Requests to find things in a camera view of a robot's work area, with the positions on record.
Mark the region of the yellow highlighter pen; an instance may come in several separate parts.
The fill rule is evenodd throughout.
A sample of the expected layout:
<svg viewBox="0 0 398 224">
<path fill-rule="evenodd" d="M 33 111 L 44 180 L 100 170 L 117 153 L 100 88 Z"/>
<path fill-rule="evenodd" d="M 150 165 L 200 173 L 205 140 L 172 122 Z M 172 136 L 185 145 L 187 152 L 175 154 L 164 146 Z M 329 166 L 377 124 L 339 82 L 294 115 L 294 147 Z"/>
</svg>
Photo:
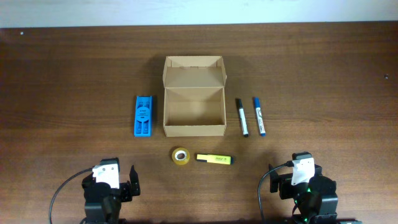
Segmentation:
<svg viewBox="0 0 398 224">
<path fill-rule="evenodd" d="M 196 160 L 200 162 L 224 164 L 224 165 L 232 165 L 234 163 L 234 159 L 231 156 L 222 156 L 214 154 L 197 154 Z"/>
</svg>

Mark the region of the yellow adhesive tape roll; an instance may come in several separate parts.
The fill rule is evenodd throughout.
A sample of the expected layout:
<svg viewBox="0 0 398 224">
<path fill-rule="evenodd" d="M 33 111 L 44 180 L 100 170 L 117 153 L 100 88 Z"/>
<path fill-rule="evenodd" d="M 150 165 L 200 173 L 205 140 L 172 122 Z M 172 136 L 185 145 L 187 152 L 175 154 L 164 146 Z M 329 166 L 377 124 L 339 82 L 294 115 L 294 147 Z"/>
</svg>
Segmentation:
<svg viewBox="0 0 398 224">
<path fill-rule="evenodd" d="M 176 165 L 185 165 L 190 160 L 190 153 L 187 149 L 183 147 L 178 147 L 172 153 L 172 160 Z"/>
</svg>

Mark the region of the blue plastic holder block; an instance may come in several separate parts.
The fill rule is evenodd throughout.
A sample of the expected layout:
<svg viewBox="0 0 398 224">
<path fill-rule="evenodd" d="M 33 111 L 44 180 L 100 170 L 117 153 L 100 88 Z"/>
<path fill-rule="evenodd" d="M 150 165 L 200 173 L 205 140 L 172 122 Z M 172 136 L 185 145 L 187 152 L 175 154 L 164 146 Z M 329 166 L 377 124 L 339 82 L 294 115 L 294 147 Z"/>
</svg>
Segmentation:
<svg viewBox="0 0 398 224">
<path fill-rule="evenodd" d="M 135 117 L 134 117 L 134 136 L 152 136 L 152 96 L 137 96 Z"/>
</svg>

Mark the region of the black whiteboard marker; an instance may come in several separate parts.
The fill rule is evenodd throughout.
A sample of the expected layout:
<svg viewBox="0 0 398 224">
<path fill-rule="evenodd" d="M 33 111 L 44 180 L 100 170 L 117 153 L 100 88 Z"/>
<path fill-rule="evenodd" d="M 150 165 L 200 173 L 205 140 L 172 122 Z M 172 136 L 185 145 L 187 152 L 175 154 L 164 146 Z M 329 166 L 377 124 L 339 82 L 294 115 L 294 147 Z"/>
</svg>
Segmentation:
<svg viewBox="0 0 398 224">
<path fill-rule="evenodd" d="M 244 114 L 243 104 L 242 104 L 242 101 L 241 101 L 240 98 L 236 99 L 236 104 L 237 104 L 237 107 L 238 107 L 238 113 L 239 113 L 239 118 L 240 118 L 240 122 L 241 122 L 243 136 L 245 138 L 247 138 L 249 136 L 248 126 L 247 126 L 246 117 L 245 117 L 245 114 Z"/>
</svg>

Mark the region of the blue whiteboard marker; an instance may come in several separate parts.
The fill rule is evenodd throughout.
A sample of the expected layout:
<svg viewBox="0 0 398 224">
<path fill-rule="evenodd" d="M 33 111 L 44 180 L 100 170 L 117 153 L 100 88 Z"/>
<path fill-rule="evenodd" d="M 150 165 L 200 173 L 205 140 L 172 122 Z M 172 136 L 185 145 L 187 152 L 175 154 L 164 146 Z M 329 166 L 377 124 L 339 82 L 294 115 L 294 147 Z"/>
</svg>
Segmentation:
<svg viewBox="0 0 398 224">
<path fill-rule="evenodd" d="M 264 127 L 264 122 L 262 119 L 262 111 L 261 111 L 261 105 L 260 105 L 260 101 L 259 98 L 255 97 L 254 98 L 254 107 L 256 110 L 256 117 L 257 117 L 257 124 L 259 126 L 259 133 L 261 136 L 266 136 L 266 130 Z"/>
</svg>

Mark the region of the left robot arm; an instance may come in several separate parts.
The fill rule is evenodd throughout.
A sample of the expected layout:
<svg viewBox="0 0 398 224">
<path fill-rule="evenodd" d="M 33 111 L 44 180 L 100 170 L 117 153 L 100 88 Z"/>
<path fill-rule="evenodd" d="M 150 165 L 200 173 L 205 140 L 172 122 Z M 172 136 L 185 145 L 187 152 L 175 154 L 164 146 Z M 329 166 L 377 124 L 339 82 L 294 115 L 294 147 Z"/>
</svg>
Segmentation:
<svg viewBox="0 0 398 224">
<path fill-rule="evenodd" d="M 103 159 L 90 170 L 81 183 L 84 190 L 86 223 L 123 223 L 121 204 L 141 194 L 139 178 L 131 167 L 127 182 L 119 180 L 120 164 L 117 157 Z"/>
</svg>

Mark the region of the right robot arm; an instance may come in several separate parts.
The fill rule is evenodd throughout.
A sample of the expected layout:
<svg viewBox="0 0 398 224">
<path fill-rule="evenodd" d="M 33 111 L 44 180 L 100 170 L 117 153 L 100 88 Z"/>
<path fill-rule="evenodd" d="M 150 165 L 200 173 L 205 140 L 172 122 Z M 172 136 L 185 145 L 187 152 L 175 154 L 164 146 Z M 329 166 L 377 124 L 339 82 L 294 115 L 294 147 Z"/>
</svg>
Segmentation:
<svg viewBox="0 0 398 224">
<path fill-rule="evenodd" d="M 291 160 L 277 167 L 269 165 L 265 176 L 270 177 L 271 193 L 294 201 L 291 223 L 360 223 L 356 219 L 337 219 L 337 184 L 322 174 L 322 167 L 309 152 L 294 153 Z"/>
</svg>

